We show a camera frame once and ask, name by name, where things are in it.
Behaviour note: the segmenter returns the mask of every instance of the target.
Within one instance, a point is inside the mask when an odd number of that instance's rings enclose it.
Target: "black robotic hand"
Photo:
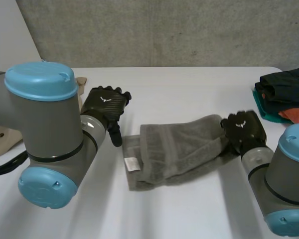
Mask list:
[[[98,119],[110,134],[114,146],[122,145],[122,136],[118,121],[124,113],[132,96],[129,92],[122,93],[121,88],[111,86],[93,88],[81,109],[82,115],[90,115]]]
[[[220,124],[226,137],[241,156],[252,148],[266,147],[266,132],[254,111],[230,114]]]

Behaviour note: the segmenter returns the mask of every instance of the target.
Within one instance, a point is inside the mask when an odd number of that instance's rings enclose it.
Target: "light blue joint cap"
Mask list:
[[[299,237],[299,209],[282,210],[265,216],[269,229],[281,237]]]
[[[6,71],[4,83],[13,94],[35,101],[66,100],[78,90],[72,69],[55,62],[14,65]]]
[[[299,123],[286,128],[278,145],[287,157],[299,162]]]
[[[78,190],[67,176],[43,167],[25,169],[19,178],[18,188],[29,202],[52,209],[65,207]]]

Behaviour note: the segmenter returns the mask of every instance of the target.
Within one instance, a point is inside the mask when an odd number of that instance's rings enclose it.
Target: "orange fabric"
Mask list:
[[[299,123],[299,108],[292,108],[279,112],[281,117],[291,120],[294,123]]]

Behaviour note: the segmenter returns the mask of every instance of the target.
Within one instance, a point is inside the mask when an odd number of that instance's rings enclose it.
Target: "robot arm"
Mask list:
[[[299,124],[289,126],[276,151],[255,112],[238,112],[221,123],[241,155],[248,180],[269,229],[279,236],[299,236]]]
[[[0,125],[22,133],[30,165],[18,188],[31,203],[53,209],[76,194],[106,131],[121,146],[118,121],[131,99],[120,88],[93,88],[81,112],[71,68],[30,62],[0,73]]]

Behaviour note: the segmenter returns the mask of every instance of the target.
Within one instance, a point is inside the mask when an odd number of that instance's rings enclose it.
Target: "concrete wall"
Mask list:
[[[299,67],[299,0],[17,0],[45,60],[71,67]]]

